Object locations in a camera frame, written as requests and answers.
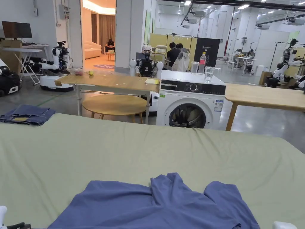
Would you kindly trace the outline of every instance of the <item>curtain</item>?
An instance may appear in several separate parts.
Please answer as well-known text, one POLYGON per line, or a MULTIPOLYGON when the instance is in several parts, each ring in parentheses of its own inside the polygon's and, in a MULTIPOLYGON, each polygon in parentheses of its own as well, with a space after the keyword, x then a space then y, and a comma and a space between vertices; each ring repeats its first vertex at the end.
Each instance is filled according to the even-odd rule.
POLYGON ((115 16, 99 15, 99 42, 104 53, 105 44, 112 39, 115 42, 115 16))
POLYGON ((96 14, 91 14, 91 25, 92 25, 92 42, 97 43, 97 23, 96 23, 96 14))

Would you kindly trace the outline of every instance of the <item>glass cup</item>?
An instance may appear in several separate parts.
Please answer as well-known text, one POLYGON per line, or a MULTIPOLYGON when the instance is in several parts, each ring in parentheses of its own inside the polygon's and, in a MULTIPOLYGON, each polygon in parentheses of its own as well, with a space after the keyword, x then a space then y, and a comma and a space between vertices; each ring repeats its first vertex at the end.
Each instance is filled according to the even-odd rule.
POLYGON ((213 73, 214 73, 215 68, 206 66, 204 68, 204 70, 205 70, 204 71, 204 80, 205 80, 205 82, 209 83, 209 82, 211 82, 211 80, 213 78, 213 73))
POLYGON ((191 74, 196 74, 198 72, 199 62, 193 61, 191 64, 191 74))

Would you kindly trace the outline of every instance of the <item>washing machine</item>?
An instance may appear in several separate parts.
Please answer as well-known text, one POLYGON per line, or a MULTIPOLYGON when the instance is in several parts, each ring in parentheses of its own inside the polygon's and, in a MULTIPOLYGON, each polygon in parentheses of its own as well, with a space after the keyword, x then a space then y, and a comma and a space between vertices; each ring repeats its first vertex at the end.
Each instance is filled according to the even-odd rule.
POLYGON ((162 71, 157 125, 217 129, 226 85, 213 76, 162 71))

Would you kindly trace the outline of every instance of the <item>round rug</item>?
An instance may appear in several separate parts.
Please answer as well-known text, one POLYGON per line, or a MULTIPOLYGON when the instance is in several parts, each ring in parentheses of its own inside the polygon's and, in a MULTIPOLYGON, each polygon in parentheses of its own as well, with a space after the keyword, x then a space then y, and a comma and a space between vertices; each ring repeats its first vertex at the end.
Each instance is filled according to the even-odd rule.
POLYGON ((108 64, 97 64, 97 65, 94 65, 94 67, 114 69, 114 65, 108 65, 108 64))

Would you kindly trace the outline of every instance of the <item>round wooden stool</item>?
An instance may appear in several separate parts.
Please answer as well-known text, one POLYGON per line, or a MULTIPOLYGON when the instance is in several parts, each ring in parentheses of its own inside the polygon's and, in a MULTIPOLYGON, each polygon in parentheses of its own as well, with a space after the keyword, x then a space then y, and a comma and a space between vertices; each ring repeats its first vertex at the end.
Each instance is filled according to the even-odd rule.
POLYGON ((104 115, 129 115, 135 123, 135 115, 140 115, 141 124, 143 124, 142 112, 146 111, 146 100, 136 96, 128 95, 98 95, 86 99, 82 106, 91 111, 91 118, 94 114, 104 115))

